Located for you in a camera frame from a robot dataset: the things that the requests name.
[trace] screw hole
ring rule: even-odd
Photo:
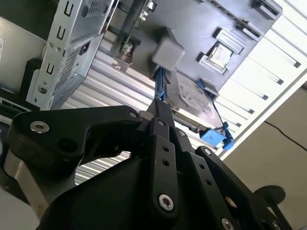
[[[158,120],[158,123],[159,123],[160,125],[162,125],[162,126],[165,126],[165,123],[164,123],[163,121],[161,121],[161,120]]]
[[[133,118],[137,117],[137,115],[134,112],[129,112],[129,115],[132,116]]]
[[[166,146],[163,146],[162,148],[163,148],[163,150],[164,150],[165,152],[168,152],[168,151],[169,151],[168,147],[166,147]]]
[[[42,94],[46,94],[48,91],[47,91],[47,88],[45,86],[40,86],[38,88],[38,91]]]
[[[167,160],[162,160],[162,163],[165,165],[165,166],[169,166],[169,162]]]
[[[209,181],[208,179],[206,179],[206,183],[208,184],[208,185],[212,185],[212,182],[211,181]]]
[[[42,124],[36,124],[35,128],[37,128],[37,129],[44,129],[45,127]]]
[[[64,152],[75,152],[78,148],[77,143],[69,138],[60,138],[58,148]]]

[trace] blue plastic clip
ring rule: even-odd
[[[164,70],[160,67],[155,73],[155,88],[154,98],[158,98],[163,101],[164,95],[164,83],[163,83]]]

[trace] silver metal plate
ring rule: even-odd
[[[84,60],[93,60],[94,53],[81,55],[80,51],[100,35],[113,1],[59,1],[42,67],[29,102],[41,110],[50,109],[56,91],[74,76]]]
[[[7,90],[17,93],[27,61],[41,57],[46,41],[1,17],[0,25],[0,83]]]

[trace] gray metal panel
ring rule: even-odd
[[[274,23],[252,9],[250,0],[217,0],[216,2],[227,8],[237,18],[252,22],[263,33],[266,33]],[[119,24],[118,21],[120,19],[114,18],[112,25]],[[143,27],[134,33],[142,43],[134,51],[132,67],[145,75],[150,72],[148,62],[157,45],[154,31],[163,26],[172,29],[176,40],[186,50],[177,69],[195,81],[200,78],[209,81],[218,90],[257,44],[256,41],[241,35],[236,30],[235,20],[213,6],[210,1],[203,3],[197,0],[160,1],[155,12],[149,13]],[[228,64],[229,70],[223,75],[211,68],[201,66],[196,61],[200,52],[208,53],[217,42],[213,34],[218,28],[226,29],[246,44],[246,48],[240,54],[233,54]]]

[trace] rectangular cutout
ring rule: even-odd
[[[246,47],[245,44],[243,44],[233,34],[221,28],[214,33],[213,37],[236,54],[239,54]]]
[[[53,69],[54,69],[54,65],[48,63],[46,72],[47,72],[48,74],[52,74],[52,73],[53,73]]]
[[[59,27],[58,33],[57,33],[57,38],[59,40],[63,40],[63,37],[65,35],[66,29],[63,29],[62,31],[62,26]]]
[[[68,17],[70,17],[72,9],[73,9],[73,4],[69,7],[69,1],[67,1],[66,6],[65,6],[65,10],[64,10],[64,14],[67,15]]]
[[[277,20],[283,11],[281,6],[272,0],[253,0],[252,7],[268,20]]]

